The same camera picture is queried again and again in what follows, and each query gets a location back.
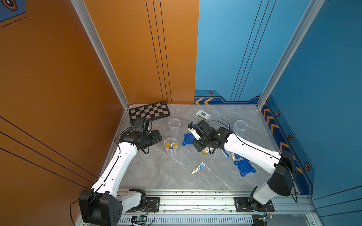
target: toothpaste tube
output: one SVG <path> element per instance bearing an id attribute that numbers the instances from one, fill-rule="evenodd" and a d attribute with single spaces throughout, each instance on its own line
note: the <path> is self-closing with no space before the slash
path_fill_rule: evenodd
<path id="1" fill-rule="evenodd" d="M 202 169 L 205 166 L 205 163 L 202 162 L 198 167 L 196 167 L 196 169 L 194 169 L 191 174 L 196 173 L 197 171 L 199 171 L 200 169 Z"/>

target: black stripe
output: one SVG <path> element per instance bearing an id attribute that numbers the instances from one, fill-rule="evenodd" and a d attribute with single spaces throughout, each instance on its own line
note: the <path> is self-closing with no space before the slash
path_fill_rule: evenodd
<path id="1" fill-rule="evenodd" d="M 172 104 L 170 72 L 168 71 L 168 60 L 167 60 L 167 51 L 166 51 L 166 38 L 165 38 L 165 28 L 163 27 L 163 17 L 162 17 L 161 0 L 160 0 L 160 9 L 161 9 L 161 19 L 162 19 L 163 41 L 165 42 L 165 53 L 166 53 L 166 63 L 167 63 L 168 85 L 169 85 L 169 87 L 170 87 L 170 97 L 171 97 L 171 104 Z"/>
<path id="2" fill-rule="evenodd" d="M 247 44 L 247 47 L 245 48 L 245 53 L 244 53 L 244 56 L 243 56 L 243 60 L 241 61 L 241 64 L 240 64 L 239 72 L 237 73 L 237 77 L 236 77 L 236 80 L 235 80 L 234 88 L 232 89 L 232 93 L 231 93 L 231 96 L 230 96 L 230 101 L 231 101 L 231 98 L 232 98 L 232 94 L 234 93 L 234 90 L 235 90 L 235 86 L 236 86 L 237 79 L 239 78 L 240 69 L 241 69 L 241 66 L 243 65 L 243 61 L 244 61 L 245 54 L 247 53 L 247 49 L 248 49 L 248 45 L 249 45 L 249 42 L 250 42 L 251 34 L 253 33 L 254 26 L 255 26 L 255 22 L 256 22 L 256 18 L 258 18 L 258 14 L 259 14 L 259 10 L 260 10 L 261 3 L 262 3 L 262 2 L 263 2 L 263 0 L 261 0 L 261 2 L 260 2 L 259 9 L 258 9 L 258 13 L 256 14 L 256 17 L 255 17 L 255 20 L 254 20 L 254 24 L 253 24 L 253 28 L 251 29 L 251 32 L 250 32 L 248 44 Z"/>
<path id="3" fill-rule="evenodd" d="M 331 196 L 331 195 L 335 195 L 335 194 L 338 194 L 338 193 L 342 193 L 342 192 L 345 192 L 345 191 L 353 190 L 353 189 L 355 189 L 355 188 L 360 188 L 360 187 L 362 187 L 362 185 L 361 185 L 361 186 L 354 187 L 354 188 L 350 188 L 350 189 L 347 189 L 347 190 L 344 190 L 344 191 L 336 192 L 336 193 L 333 193 L 333 194 L 330 194 L 330 195 L 322 196 L 322 197 L 313 199 L 313 201 L 314 201 L 314 200 L 317 200 L 317 199 L 325 198 L 325 197 L 327 197 L 327 196 Z"/>
<path id="4" fill-rule="evenodd" d="M 361 212 L 361 211 L 362 210 L 356 210 L 356 211 L 345 212 L 345 213 L 356 213 L 356 212 Z M 329 216 L 335 216 L 335 215 L 340 215 L 340 214 L 345 214 L 345 213 L 336 213 L 336 214 L 325 215 L 325 216 L 320 216 L 320 217 L 329 217 Z"/>
<path id="5" fill-rule="evenodd" d="M 165 83 L 166 99 L 167 99 L 167 103 L 168 103 L 168 95 L 167 95 L 166 79 L 165 79 L 165 70 L 163 69 L 163 61 L 162 61 L 162 53 L 161 53 L 160 36 L 159 36 L 159 34 L 158 34 L 158 26 L 157 26 L 157 18 L 156 18 L 155 1 L 154 1 L 154 0 L 152 0 L 152 2 L 153 2 L 153 10 L 154 10 L 154 12 L 155 12 L 155 20 L 156 20 L 157 37 L 158 37 L 158 39 L 159 39 L 160 56 L 161 56 L 161 64 L 162 64 L 162 71 L 163 71 L 163 82 Z"/>
<path id="6" fill-rule="evenodd" d="M 342 204 L 342 203 L 347 203 L 347 202 L 353 202 L 353 201 L 357 201 L 357 200 L 361 200 L 362 198 L 360 199 L 354 199 L 354 200 L 350 200 L 350 201 L 345 201 L 345 202 L 340 202 L 340 203 L 336 203 L 336 204 L 332 204 L 332 205 L 328 205 L 328 206 L 334 206 L 334 205 L 338 205 L 338 204 Z"/>
<path id="7" fill-rule="evenodd" d="M 244 72 L 243 72 L 243 76 L 241 77 L 241 80 L 240 80 L 240 83 L 239 83 L 239 87 L 237 88 L 237 91 L 236 91 L 236 94 L 235 94 L 234 101 L 236 100 L 236 95 L 237 95 L 237 93 L 238 93 L 238 91 L 239 91 L 239 88 L 240 88 L 241 82 L 243 81 L 244 73 L 245 73 L 245 70 L 247 69 L 247 66 L 248 66 L 248 63 L 249 63 L 249 59 L 250 59 L 251 53 L 253 52 L 253 48 L 254 48 L 254 45 L 255 45 L 255 42 L 256 42 L 256 38 L 258 37 L 259 30 L 260 30 L 261 24 L 263 23 L 264 16 L 265 16 L 266 10 L 268 9 L 269 2 L 270 2 L 270 0 L 268 0 L 268 4 L 267 4 L 267 5 L 266 5 L 266 7 L 265 7 L 265 11 L 264 11 L 263 17 L 262 17 L 262 19 L 261 19 L 261 22 L 260 22 L 260 25 L 259 25 L 258 32 L 256 33 L 256 36 L 255 36 L 255 40 L 254 40 L 253 46 L 251 47 L 251 51 L 250 51 L 250 54 L 249 54 L 249 58 L 248 58 L 247 64 L 245 65 L 245 69 L 244 69 Z"/>
<path id="8" fill-rule="evenodd" d="M 8 120 L 6 120 L 5 118 L 1 117 L 0 118 L 4 119 L 5 121 L 7 121 L 8 123 L 10 123 L 12 126 L 16 127 L 17 129 L 19 129 L 20 131 L 22 131 L 23 133 L 25 133 L 26 135 L 30 136 L 31 138 L 33 138 L 34 140 L 36 140 L 37 142 L 41 143 L 42 145 L 46 146 L 47 148 L 49 148 L 50 150 L 54 151 L 55 153 L 57 153 L 58 155 L 62 156 L 63 158 L 65 158 L 66 160 L 70 161 L 71 163 L 73 163 L 74 165 L 78 166 L 79 168 L 81 168 L 82 170 L 84 170 L 85 172 L 89 173 L 90 175 L 92 175 L 95 178 L 98 178 L 96 176 L 94 176 L 93 174 L 91 174 L 90 172 L 88 172 L 87 170 L 83 169 L 82 167 L 80 167 L 79 165 L 77 165 L 76 163 L 74 163 L 73 161 L 71 161 L 70 159 L 66 158 L 65 156 L 61 155 L 59 152 L 56 152 L 53 148 L 49 147 L 48 145 L 44 144 L 43 142 L 41 142 L 40 140 L 36 139 L 35 137 L 33 137 L 32 135 L 28 134 L 27 132 L 25 132 L 24 130 L 20 129 L 19 127 L 17 127 L 16 125 L 12 124 L 11 122 L 9 122 Z"/>
<path id="9" fill-rule="evenodd" d="M 9 23 L 9 24 L 5 24 L 4 26 L 2 26 L 2 27 L 6 27 L 6 26 L 8 26 L 8 25 L 10 25 L 11 23 Z"/>
<path id="10" fill-rule="evenodd" d="M 160 72 L 159 72 L 159 70 L 158 70 L 158 63 L 157 63 L 157 57 L 156 57 L 155 43 L 153 42 L 153 35 L 152 35 L 152 28 L 151 28 L 150 14 L 148 13 L 147 0 L 145 0 L 145 2 L 146 2 L 146 8 L 147 8 L 148 21 L 149 21 L 149 23 L 150 23 L 150 30 L 151 30 L 151 37 L 152 37 L 153 51 L 155 52 L 155 59 L 156 59 L 157 72 L 158 72 L 158 74 L 159 74 L 160 88 L 161 88 L 161 95 L 162 95 L 162 100 L 164 101 L 164 98 L 163 98 L 163 92 L 162 92 L 162 85 L 161 85 L 161 78 L 160 78 Z"/>
<path id="11" fill-rule="evenodd" d="M 69 171 L 71 171 L 71 172 L 75 173 L 76 175 L 80 176 L 81 178 L 84 178 L 84 179 L 86 179 L 87 181 L 94 183 L 93 181 L 88 180 L 87 178 L 85 178 L 85 177 L 83 177 L 83 176 L 81 176 L 81 175 L 77 174 L 76 172 L 74 172 L 74 171 L 72 171 L 72 170 L 68 169 L 67 167 L 65 167 L 65 166 L 63 166 L 63 165 L 61 165 L 61 164 L 57 163 L 56 161 L 54 161 L 54 160 L 52 160 L 52 159 L 50 159 L 50 158 L 46 157 L 45 155 L 43 155 L 43 154 L 41 154 L 41 153 L 39 153 L 39 152 L 35 151 L 34 149 L 32 149 L 32 148 L 30 148 L 30 147 L 26 146 L 25 144 L 23 144 L 23 143 L 21 143 L 20 141 L 18 141 L 18 140 L 16 140 L 16 139 L 12 138 L 11 136 L 9 136 L 9 135 L 7 135 L 7 134 L 5 134 L 5 133 L 1 132 L 1 131 L 0 131 L 0 133 L 1 133 L 1 134 L 3 134 L 3 135 L 5 135 L 5 136 L 7 136 L 8 138 L 10 138 L 10 139 L 12 139 L 12 140 L 14 140 L 14 141 L 18 142 L 19 144 L 23 145 L 24 147 L 29 148 L 29 149 L 30 149 L 30 150 L 32 150 L 33 152 L 36 152 L 36 153 L 38 153 L 39 155 L 41 155 L 41 156 L 43 156 L 43 157 L 45 157 L 45 158 L 49 159 L 50 161 L 52 161 L 52 162 L 54 162 L 54 163 L 56 163 L 56 164 L 60 165 L 61 167 L 63 167 L 63 168 L 65 168 L 65 169 L 67 169 L 67 170 L 69 170 Z"/>
<path id="12" fill-rule="evenodd" d="M 39 166 L 38 164 L 35 164 L 34 162 L 31 162 L 31 161 L 29 161 L 29 160 L 27 160 L 27 159 L 24 159 L 24 158 L 22 158 L 22 157 L 20 157 L 20 156 L 18 156 L 18 155 L 16 155 L 16 154 L 14 154 L 14 153 L 11 153 L 11 152 L 9 152 L 9 151 L 1 148 L 1 147 L 0 147 L 0 149 L 3 150 L 3 151 L 5 151 L 5 152 L 7 152 L 7 153 L 9 153 L 9 154 L 12 154 L 12 155 L 18 157 L 18 158 L 21 158 L 22 160 L 25 160 L 25 161 L 27 161 L 27 162 L 29 162 L 29 163 L 31 163 L 31 164 L 34 164 L 34 165 L 36 165 L 36 166 L 38 166 L 38 167 L 40 167 L 40 168 L 42 168 L 42 169 L 44 169 L 44 170 L 46 170 L 46 171 L 49 171 L 49 172 L 51 172 L 51 173 L 53 173 L 53 174 L 55 174 L 55 175 L 57 175 L 57 176 L 60 176 L 59 174 L 54 173 L 53 171 L 50 171 L 50 170 L 48 170 L 48 169 L 46 169 L 46 168 L 44 168 L 44 167 L 42 167 L 42 166 Z M 72 181 L 72 180 L 70 180 L 70 179 L 68 179 L 68 178 L 63 177 L 63 176 L 60 176 L 60 177 L 66 179 L 66 180 L 69 180 L 70 182 L 73 182 L 73 183 L 75 183 L 75 184 L 78 184 L 77 182 L 74 182 L 74 181 Z M 85 186 L 83 186 L 83 185 L 81 185 L 81 184 L 78 184 L 78 185 L 79 185 L 79 186 L 82 186 L 82 187 L 85 188 L 85 189 L 89 189 L 89 188 L 87 188 L 87 187 L 85 187 Z"/>
<path id="13" fill-rule="evenodd" d="M 272 15 L 272 12 L 273 12 L 273 9 L 274 9 L 274 6 L 275 6 L 275 3 L 276 3 L 276 2 L 277 2 L 277 0 L 275 0 L 274 5 L 273 5 L 273 8 L 271 9 L 271 12 L 270 12 L 270 15 L 269 15 L 268 21 L 266 22 L 266 25 L 265 25 L 265 28 L 264 28 L 263 34 L 262 34 L 262 36 L 261 36 L 261 38 L 260 38 L 260 42 L 259 42 L 258 48 L 256 49 L 256 52 L 255 52 L 255 55 L 254 55 L 253 61 L 251 62 L 251 65 L 250 65 L 250 68 L 249 68 L 249 71 L 248 71 L 248 74 L 247 74 L 247 77 L 245 78 L 244 85 L 243 85 L 243 87 L 242 87 L 242 89 L 241 89 L 241 91 L 240 91 L 239 98 L 237 99 L 238 101 L 239 101 L 239 99 L 240 99 L 241 93 L 243 92 L 243 89 L 244 89 L 245 83 L 247 82 L 247 79 L 248 79 L 248 76 L 249 76 L 249 73 L 250 73 L 251 67 L 253 66 L 253 63 L 254 63 L 254 59 L 255 59 L 256 53 L 258 52 L 258 49 L 259 49 L 259 46 L 260 46 L 261 40 L 263 39 L 264 32 L 265 32 L 265 30 L 266 30 L 266 26 L 268 26 L 269 19 L 270 19 L 270 16 Z"/>

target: blue wall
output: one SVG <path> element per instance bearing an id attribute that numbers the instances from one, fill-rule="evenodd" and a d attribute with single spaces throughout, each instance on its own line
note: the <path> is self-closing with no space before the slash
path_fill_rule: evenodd
<path id="1" fill-rule="evenodd" d="M 260 95 L 309 2 L 200 0 L 195 89 L 226 101 Z"/>
<path id="2" fill-rule="evenodd" d="M 18 7 L 18 9 L 11 11 L 0 1 L 0 22 L 26 12 L 25 0 L 16 0 L 16 6 Z"/>
<path id="3" fill-rule="evenodd" d="M 361 12 L 362 1 L 326 0 L 271 93 L 315 169 L 328 226 L 362 216 Z"/>

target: clear plastic cup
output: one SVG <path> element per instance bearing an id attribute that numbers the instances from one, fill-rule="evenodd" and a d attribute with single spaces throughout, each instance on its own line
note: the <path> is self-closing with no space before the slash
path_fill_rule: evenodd
<path id="1" fill-rule="evenodd" d="M 174 148 L 173 148 L 172 146 L 170 146 L 169 148 L 167 148 L 167 147 L 166 147 L 166 144 L 167 144 L 167 143 L 170 143 L 170 144 L 172 144 L 172 143 L 177 143 L 177 145 L 176 145 L 176 147 L 174 147 Z M 175 157 L 175 156 L 178 154 L 178 150 L 177 150 L 177 148 L 178 148 L 178 142 L 177 142 L 177 140 L 176 140 L 175 138 L 172 138 L 172 137 L 167 138 L 167 139 L 165 140 L 165 143 L 164 143 L 163 145 L 165 146 L 167 156 Z"/>
<path id="2" fill-rule="evenodd" d="M 235 122 L 233 131 L 238 135 L 239 137 L 243 137 L 245 130 L 248 128 L 248 124 L 243 120 L 238 120 Z"/>
<path id="3" fill-rule="evenodd" d="M 181 123 L 178 119 L 170 119 L 168 122 L 168 126 L 170 127 L 171 137 L 178 138 L 180 136 L 181 131 Z"/>

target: orange wall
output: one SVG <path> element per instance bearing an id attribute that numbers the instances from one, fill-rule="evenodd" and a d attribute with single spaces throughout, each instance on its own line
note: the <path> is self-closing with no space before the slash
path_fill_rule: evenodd
<path id="1" fill-rule="evenodd" d="M 199 1 L 108 3 L 86 6 L 128 102 L 193 104 Z"/>
<path id="2" fill-rule="evenodd" d="M 25 14 L 0 23 L 0 116 L 89 173 L 1 118 L 2 133 L 80 176 L 1 133 L 0 148 L 90 188 L 122 105 L 72 3 L 26 3 Z M 0 149 L 1 225 L 71 225 L 69 204 L 85 188 L 19 157 Z M 78 213 L 75 204 L 75 219 Z"/>

